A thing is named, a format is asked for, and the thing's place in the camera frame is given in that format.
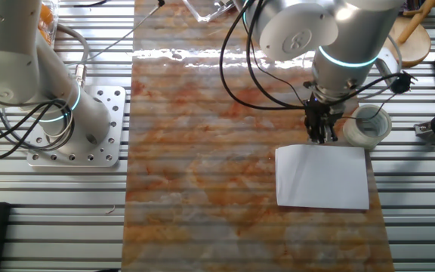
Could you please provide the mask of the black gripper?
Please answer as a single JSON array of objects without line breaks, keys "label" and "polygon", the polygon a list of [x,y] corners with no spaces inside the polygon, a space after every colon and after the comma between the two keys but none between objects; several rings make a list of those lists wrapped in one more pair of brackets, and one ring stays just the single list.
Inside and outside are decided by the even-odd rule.
[{"label": "black gripper", "polygon": [[304,124],[311,142],[315,144],[337,141],[335,123],[345,112],[345,103],[329,106],[321,103],[316,97],[310,97],[306,103]]}]

